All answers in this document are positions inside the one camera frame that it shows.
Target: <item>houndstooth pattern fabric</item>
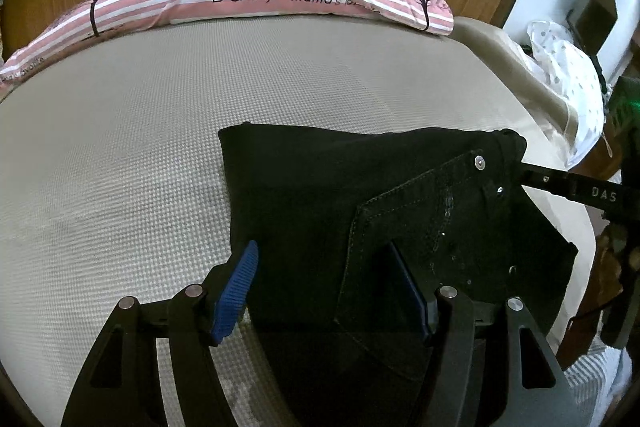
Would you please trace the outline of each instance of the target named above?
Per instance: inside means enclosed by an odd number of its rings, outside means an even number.
[[[508,126],[527,137],[526,159],[561,166],[467,48],[384,23],[199,22],[54,64],[0,105],[0,359],[47,427],[60,424],[122,296],[171,298],[228,258],[216,133],[243,121],[364,133]],[[590,266],[584,209],[535,198]],[[158,352],[167,417],[180,426],[166,341]],[[212,354],[239,425],[296,424],[248,316]]]

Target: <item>metal rivet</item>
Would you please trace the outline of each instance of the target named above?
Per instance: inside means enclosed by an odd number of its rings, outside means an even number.
[[[515,312],[519,312],[521,309],[524,308],[522,301],[517,297],[512,297],[511,299],[509,299],[507,301],[507,306]]]
[[[123,310],[128,310],[136,303],[136,300],[133,297],[123,297],[118,301],[118,308]]]
[[[184,292],[188,297],[200,297],[200,295],[202,295],[202,286],[199,284],[192,284],[191,286],[187,286]]]
[[[458,295],[458,290],[453,288],[453,286],[443,286],[440,288],[440,295],[446,297],[447,299],[452,299],[456,295]]]
[[[484,163],[484,158],[482,158],[482,156],[476,156],[474,163],[476,165],[476,169],[478,169],[479,171],[484,170],[485,163]]]

